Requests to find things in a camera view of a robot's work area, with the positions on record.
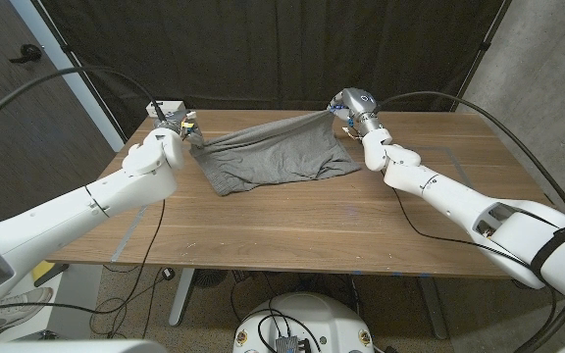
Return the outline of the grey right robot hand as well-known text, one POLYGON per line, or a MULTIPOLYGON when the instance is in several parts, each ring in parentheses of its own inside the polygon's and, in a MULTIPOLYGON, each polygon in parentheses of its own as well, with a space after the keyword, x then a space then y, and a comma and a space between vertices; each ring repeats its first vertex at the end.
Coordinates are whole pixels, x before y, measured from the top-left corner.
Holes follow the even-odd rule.
POLYGON ((361 136, 383 127, 377 117, 375 98, 360 88, 343 88, 331 100, 327 110, 345 121, 361 136))

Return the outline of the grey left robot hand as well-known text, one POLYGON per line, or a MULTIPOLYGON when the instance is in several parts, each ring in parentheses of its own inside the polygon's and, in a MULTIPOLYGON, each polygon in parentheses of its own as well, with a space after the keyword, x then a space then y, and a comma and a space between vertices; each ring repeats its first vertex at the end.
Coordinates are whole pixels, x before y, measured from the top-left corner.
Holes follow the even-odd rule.
POLYGON ((204 138, 194 111, 173 113, 164 120, 156 119, 154 127, 170 129, 176 132, 182 140, 189 142, 197 148, 202 148, 204 145, 204 138))

